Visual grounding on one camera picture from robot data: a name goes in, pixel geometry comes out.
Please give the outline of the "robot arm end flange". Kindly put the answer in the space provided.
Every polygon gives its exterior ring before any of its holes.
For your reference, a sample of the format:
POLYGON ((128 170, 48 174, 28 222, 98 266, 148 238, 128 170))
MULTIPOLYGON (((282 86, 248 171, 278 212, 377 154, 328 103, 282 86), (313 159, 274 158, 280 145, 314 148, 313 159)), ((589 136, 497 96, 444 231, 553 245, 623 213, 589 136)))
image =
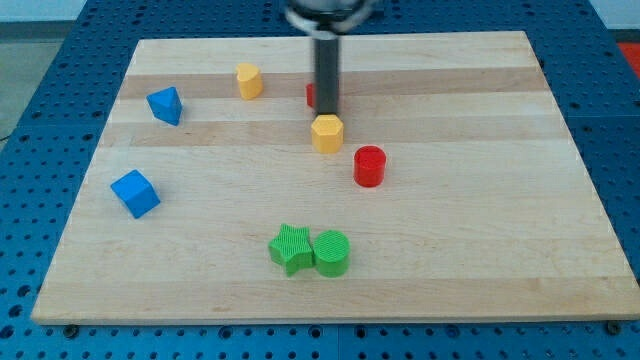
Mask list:
POLYGON ((286 20, 295 28, 312 33, 344 34, 365 22, 378 0, 287 0, 286 20))

